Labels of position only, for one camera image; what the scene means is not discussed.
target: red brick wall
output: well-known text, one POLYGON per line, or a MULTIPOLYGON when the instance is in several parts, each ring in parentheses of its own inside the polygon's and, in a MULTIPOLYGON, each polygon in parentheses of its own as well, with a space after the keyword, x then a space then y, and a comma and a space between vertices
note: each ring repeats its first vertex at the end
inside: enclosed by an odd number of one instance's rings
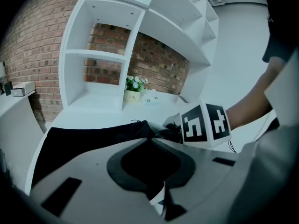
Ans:
MULTIPOLYGON (((77 0, 27 0, 16 14, 0 46, 7 80, 35 81, 30 103, 36 116, 52 121, 62 110, 58 57, 65 25, 77 0)), ((92 30, 89 49, 123 54, 128 31, 106 25, 92 30)), ((86 81, 118 83, 119 64, 85 63, 86 81)), ((138 34, 130 75, 149 80, 149 88, 179 94, 188 72, 187 61, 153 38, 138 34)))
MULTIPOLYGON (((95 24, 87 48, 124 54, 130 31, 95 24)), ((121 65, 107 61, 87 60, 84 80, 118 84, 121 65)), ((147 78, 149 89, 180 94, 189 71, 188 60, 163 43, 138 33, 128 74, 147 78)))

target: flower pot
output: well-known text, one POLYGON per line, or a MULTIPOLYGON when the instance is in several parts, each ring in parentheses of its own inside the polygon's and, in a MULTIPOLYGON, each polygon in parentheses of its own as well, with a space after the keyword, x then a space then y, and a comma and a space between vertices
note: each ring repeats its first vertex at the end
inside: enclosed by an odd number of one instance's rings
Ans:
POLYGON ((139 102, 140 101, 140 92, 125 90, 123 99, 128 102, 139 102))

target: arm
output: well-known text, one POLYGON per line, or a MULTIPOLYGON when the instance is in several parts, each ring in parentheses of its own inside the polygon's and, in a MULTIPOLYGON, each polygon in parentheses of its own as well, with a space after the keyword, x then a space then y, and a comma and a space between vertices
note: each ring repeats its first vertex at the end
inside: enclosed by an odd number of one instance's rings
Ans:
POLYGON ((261 75, 252 90, 227 110, 231 130, 249 124, 272 110, 264 91, 274 81, 284 65, 283 59, 271 57, 267 70, 261 75))

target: white bookshelf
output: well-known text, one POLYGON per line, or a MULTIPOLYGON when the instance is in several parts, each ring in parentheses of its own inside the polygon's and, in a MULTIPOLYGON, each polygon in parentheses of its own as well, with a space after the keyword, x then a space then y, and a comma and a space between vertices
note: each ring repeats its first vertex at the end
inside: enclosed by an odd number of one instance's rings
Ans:
POLYGON ((181 95, 189 102, 199 99, 213 63, 218 35, 218 17, 207 0, 79 0, 67 23, 60 49, 59 88, 63 112, 99 113, 103 118, 104 114, 115 113, 124 120, 132 113, 138 113, 138 119, 153 119, 155 113, 162 120, 177 110, 178 96, 162 92, 158 93, 162 102, 156 107, 123 102, 138 32, 161 41, 190 61, 181 95), (94 23, 131 30, 124 55, 86 50, 94 23), (84 82, 86 59, 121 63, 119 84, 84 82))

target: potted plant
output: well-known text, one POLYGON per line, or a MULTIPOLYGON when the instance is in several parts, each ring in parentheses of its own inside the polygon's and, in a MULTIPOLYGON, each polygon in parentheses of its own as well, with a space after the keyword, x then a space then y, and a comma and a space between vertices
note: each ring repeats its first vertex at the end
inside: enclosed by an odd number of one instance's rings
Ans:
POLYGON ((143 85, 147 83, 147 79, 143 80, 139 77, 127 76, 123 99, 128 102, 139 102, 140 92, 144 90, 143 85))

